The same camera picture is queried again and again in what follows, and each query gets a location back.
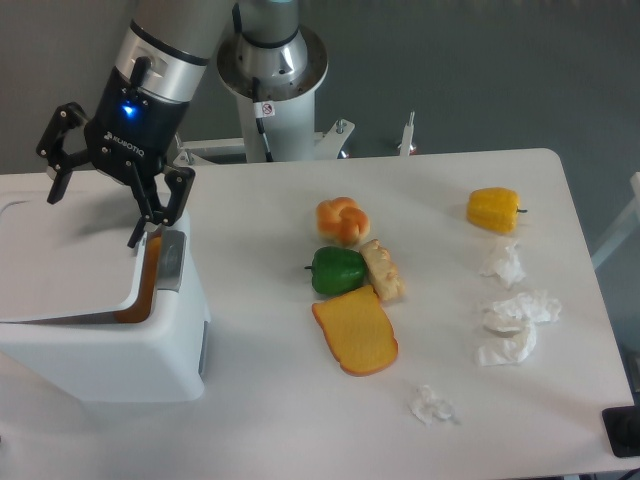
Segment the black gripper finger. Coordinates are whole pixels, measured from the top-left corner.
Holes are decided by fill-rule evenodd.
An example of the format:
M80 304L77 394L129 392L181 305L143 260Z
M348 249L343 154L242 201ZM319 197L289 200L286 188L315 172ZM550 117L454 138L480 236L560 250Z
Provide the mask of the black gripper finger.
M47 172L52 179L47 202L56 204L65 195L73 171L89 162L87 150L69 154L64 150L67 134L74 129L83 129L89 117L76 102L59 106L36 147L36 153L47 161Z
M195 180L195 171L189 167L170 165L163 168L164 181L170 191L166 205L160 201L154 177L143 179L138 167L131 162L127 163L126 173L126 184L131 188L140 211L140 218L127 241L127 246L134 248L147 224L169 227L182 217Z

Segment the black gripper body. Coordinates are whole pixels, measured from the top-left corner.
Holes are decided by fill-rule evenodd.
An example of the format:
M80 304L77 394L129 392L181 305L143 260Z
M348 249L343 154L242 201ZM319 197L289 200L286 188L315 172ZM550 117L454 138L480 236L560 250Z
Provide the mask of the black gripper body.
M126 185L132 183L125 175L127 162L137 168L142 183L154 180L188 106L133 89L112 69L95 116L84 128L89 162Z

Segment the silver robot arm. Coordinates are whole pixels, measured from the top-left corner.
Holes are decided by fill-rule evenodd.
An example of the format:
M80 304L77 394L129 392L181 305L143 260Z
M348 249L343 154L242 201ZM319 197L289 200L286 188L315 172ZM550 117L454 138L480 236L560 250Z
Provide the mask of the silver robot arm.
M195 173L168 164L167 152L228 23L232 64L252 100L300 82L309 54L297 2L142 1L94 116L61 105L42 134L36 152L53 180L48 202L59 202L73 171L90 164L132 191L140 218L130 247L146 225L173 225Z

